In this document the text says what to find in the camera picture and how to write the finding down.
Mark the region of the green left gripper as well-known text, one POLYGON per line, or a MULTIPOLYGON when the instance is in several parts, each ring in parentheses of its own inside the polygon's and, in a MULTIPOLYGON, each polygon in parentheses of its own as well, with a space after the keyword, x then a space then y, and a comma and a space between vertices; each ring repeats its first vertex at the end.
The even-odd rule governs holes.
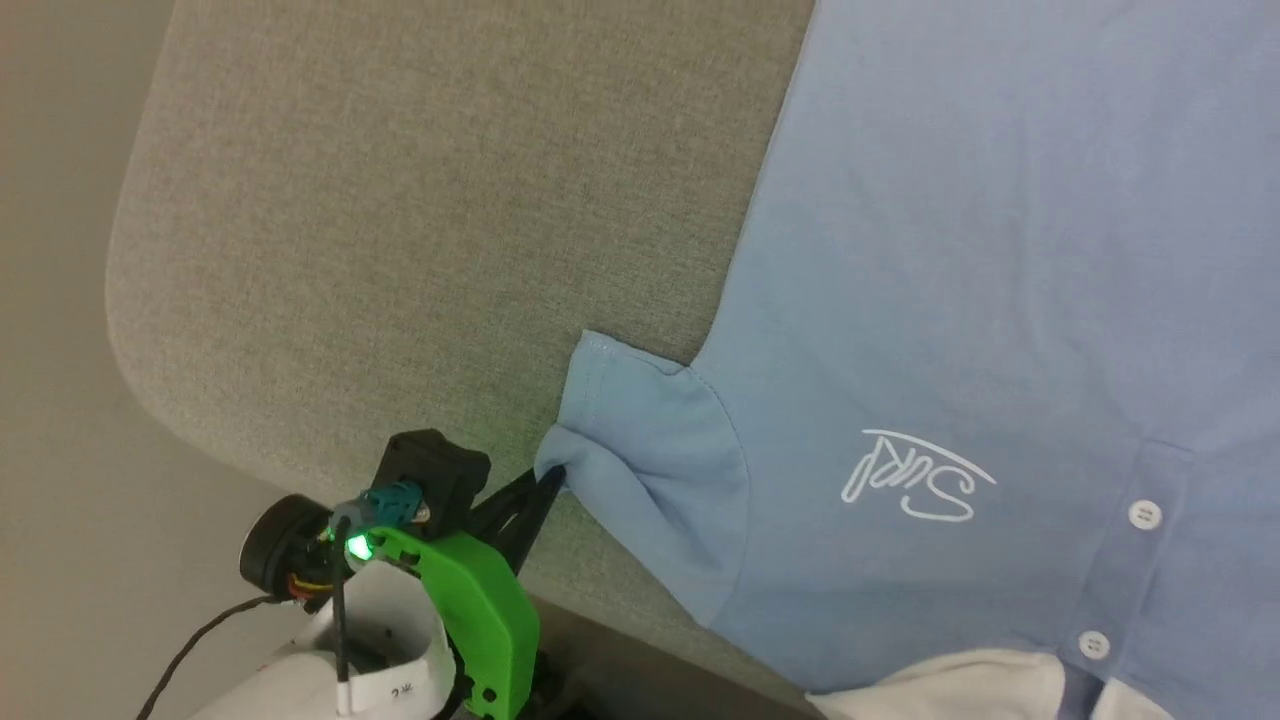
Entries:
POLYGON ((517 719, 541 624, 518 582, 564 488, 531 468, 471 495, 291 495, 244 538, 241 575, 307 625, 241 685, 243 719, 517 719))

